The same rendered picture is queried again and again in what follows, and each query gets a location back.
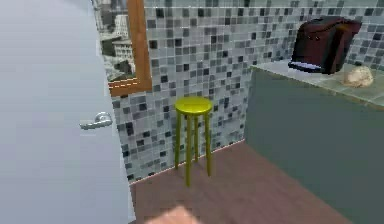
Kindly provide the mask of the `grey green kitchen counter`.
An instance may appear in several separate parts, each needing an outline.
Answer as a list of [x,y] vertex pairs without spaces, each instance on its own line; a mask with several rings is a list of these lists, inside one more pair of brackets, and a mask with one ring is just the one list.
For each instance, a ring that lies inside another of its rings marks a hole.
[[245,140],[353,224],[384,224],[384,72],[366,88],[342,73],[254,65]]

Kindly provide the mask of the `dark red toaster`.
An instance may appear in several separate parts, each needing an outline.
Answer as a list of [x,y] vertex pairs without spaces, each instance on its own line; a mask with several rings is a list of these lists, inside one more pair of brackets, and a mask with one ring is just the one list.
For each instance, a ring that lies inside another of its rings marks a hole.
[[333,74],[341,70],[360,21],[341,16],[321,16],[298,29],[290,68],[308,73]]

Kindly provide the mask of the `beige bread loaf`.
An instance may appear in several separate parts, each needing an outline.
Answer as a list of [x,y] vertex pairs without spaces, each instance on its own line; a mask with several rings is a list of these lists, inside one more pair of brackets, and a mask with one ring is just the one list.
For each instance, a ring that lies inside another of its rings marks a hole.
[[344,75],[343,83],[350,87],[368,87],[374,81],[371,70],[367,66],[357,66]]

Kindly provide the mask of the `white room door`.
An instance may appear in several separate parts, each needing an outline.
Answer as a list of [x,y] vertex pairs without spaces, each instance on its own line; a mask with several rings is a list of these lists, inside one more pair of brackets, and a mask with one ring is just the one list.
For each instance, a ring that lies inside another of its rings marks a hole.
[[0,224],[134,219],[91,1],[0,0]]

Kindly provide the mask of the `yellow round stool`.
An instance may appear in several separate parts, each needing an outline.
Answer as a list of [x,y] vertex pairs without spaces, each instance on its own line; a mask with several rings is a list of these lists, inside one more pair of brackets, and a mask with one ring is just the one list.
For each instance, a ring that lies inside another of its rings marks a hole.
[[174,149],[174,164],[175,168],[180,164],[180,141],[181,141],[181,118],[187,118],[187,140],[186,140],[186,161],[185,161],[185,184],[191,184],[191,161],[195,162],[199,159],[198,150],[198,118],[204,118],[205,128],[205,157],[207,175],[210,176],[212,172],[212,159],[211,159],[211,139],[210,139],[210,112],[212,110],[212,103],[209,99],[201,96],[188,96],[179,98],[175,102],[176,110],[176,141]]

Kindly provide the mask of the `wood framed city picture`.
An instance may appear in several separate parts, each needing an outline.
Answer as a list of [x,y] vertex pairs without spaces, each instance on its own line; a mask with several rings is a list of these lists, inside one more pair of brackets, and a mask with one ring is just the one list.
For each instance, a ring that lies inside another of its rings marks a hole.
[[143,0],[91,0],[110,94],[152,88]]

